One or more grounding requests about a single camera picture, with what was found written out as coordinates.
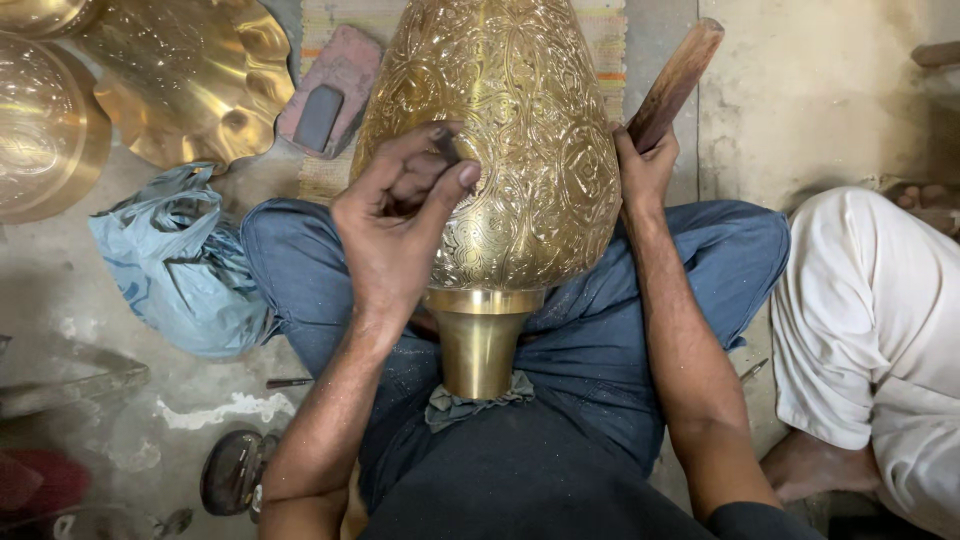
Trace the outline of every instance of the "blue jeans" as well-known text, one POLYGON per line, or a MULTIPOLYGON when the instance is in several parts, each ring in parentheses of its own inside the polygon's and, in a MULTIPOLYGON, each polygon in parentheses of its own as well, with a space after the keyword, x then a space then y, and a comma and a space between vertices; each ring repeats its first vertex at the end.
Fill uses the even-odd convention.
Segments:
MULTIPOLYGON (((738 201, 667 209, 687 278, 726 350, 783 271, 790 232, 783 214, 738 201)), ((326 207, 273 199, 252 210, 241 236, 253 278, 300 360, 316 378, 333 355, 353 306, 343 246, 326 207)), ((538 337, 516 349, 515 368, 558 394, 632 455, 646 475, 663 442, 663 417, 647 364, 643 310, 621 223, 600 262, 547 292, 527 321, 538 337)), ((407 329, 387 358, 370 427, 440 383, 440 346, 407 329)))

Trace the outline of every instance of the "hand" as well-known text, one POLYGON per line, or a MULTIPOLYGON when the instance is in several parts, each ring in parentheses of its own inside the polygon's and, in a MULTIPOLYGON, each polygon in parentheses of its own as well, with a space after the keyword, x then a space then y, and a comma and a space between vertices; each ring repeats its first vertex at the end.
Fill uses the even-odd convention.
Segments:
POLYGON ((461 122, 427 122, 376 149, 356 181, 330 204, 353 283, 353 324, 390 346, 420 301, 446 220, 480 179, 480 164, 448 167, 427 152, 461 122))
POLYGON ((667 129, 657 146, 643 155, 636 152, 634 142, 623 126, 613 126, 613 142, 620 162, 623 210, 628 216, 646 210, 662 211, 673 164, 680 154, 680 143, 673 135, 673 126, 667 129))

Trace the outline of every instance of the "wooden mallet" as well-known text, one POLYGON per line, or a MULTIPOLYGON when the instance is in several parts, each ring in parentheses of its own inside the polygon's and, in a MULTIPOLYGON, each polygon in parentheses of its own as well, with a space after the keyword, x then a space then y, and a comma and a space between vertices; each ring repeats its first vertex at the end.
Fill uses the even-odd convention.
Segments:
POLYGON ((643 105, 627 124, 636 150, 643 154, 666 134, 690 92, 700 82, 713 53, 723 41, 724 29, 711 18, 702 18, 690 29, 650 87, 643 105))

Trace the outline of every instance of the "forearm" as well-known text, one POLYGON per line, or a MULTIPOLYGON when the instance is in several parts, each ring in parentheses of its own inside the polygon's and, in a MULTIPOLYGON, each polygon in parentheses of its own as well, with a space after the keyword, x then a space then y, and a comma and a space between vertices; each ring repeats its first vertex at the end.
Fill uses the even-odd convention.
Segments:
POLYGON ((629 216, 650 369, 671 432, 722 422, 749 436, 739 379, 697 305, 663 210, 629 216))
POLYGON ((345 489, 394 340, 377 325, 350 324, 314 383, 263 479, 266 502, 345 489))

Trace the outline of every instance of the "brass vase neck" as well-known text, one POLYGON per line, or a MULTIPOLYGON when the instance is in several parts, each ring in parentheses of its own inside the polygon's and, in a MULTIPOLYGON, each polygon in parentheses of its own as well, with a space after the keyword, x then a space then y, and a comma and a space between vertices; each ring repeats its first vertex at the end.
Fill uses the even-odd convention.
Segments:
POLYGON ((543 290, 427 289, 423 305, 440 330, 444 386, 462 398, 488 400, 510 389, 516 340, 543 290))

